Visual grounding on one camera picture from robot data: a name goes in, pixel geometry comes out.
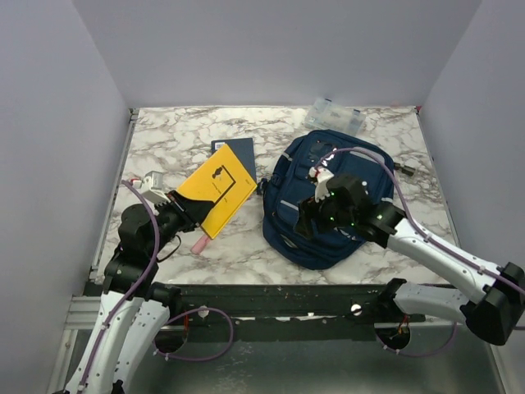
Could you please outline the navy blue student backpack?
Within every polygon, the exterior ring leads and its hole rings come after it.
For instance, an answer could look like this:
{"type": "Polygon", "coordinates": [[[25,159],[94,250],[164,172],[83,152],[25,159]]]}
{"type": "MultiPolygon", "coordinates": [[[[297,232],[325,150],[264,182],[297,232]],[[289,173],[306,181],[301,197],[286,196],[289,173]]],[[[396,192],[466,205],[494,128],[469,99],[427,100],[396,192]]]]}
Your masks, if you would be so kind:
{"type": "Polygon", "coordinates": [[[378,146],[332,130],[311,131],[293,140],[272,176],[257,187],[262,196],[262,233],[267,243],[292,263],[311,270],[333,267],[365,240],[349,202],[349,186],[365,187],[372,204],[392,198],[388,172],[392,157],[378,146]],[[316,166],[333,173],[336,187],[316,200],[309,172],[316,166]]]}

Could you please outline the yellow paperback book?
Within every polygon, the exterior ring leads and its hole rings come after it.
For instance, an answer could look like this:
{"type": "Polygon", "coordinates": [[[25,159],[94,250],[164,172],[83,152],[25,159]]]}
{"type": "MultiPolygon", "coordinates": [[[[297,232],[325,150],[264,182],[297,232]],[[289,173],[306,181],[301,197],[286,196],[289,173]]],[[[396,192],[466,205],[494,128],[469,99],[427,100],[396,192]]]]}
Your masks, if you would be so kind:
{"type": "Polygon", "coordinates": [[[255,189],[254,179],[224,144],[176,191],[189,199],[214,203],[201,227],[209,238],[215,239],[255,189]]]}

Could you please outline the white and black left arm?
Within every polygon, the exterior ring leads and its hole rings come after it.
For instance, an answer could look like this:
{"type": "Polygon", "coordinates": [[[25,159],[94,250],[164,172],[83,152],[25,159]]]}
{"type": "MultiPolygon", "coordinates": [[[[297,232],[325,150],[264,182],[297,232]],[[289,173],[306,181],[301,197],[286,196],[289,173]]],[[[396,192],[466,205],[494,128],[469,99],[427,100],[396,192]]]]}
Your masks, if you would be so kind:
{"type": "Polygon", "coordinates": [[[199,227],[213,206],[172,190],[154,206],[140,196],[122,212],[94,328],[63,392],[128,392],[161,326],[175,323],[182,312],[180,289],[154,280],[158,252],[179,233],[199,227]]]}

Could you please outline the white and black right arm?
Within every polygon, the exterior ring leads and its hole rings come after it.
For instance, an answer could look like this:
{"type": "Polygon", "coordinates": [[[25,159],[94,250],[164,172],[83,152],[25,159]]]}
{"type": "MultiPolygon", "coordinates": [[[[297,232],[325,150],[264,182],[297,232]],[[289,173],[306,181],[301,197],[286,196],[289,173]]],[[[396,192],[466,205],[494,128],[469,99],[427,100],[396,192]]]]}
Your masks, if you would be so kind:
{"type": "Polygon", "coordinates": [[[350,227],[364,240],[411,258],[450,284],[435,288],[393,281],[377,302],[383,319],[394,322],[405,314],[425,314],[461,323],[492,345],[507,342],[524,312],[522,268],[478,258],[421,227],[406,208],[388,200],[373,202],[356,176],[313,167],[308,179],[315,191],[299,204],[294,229],[301,236],[311,239],[350,227]]]}

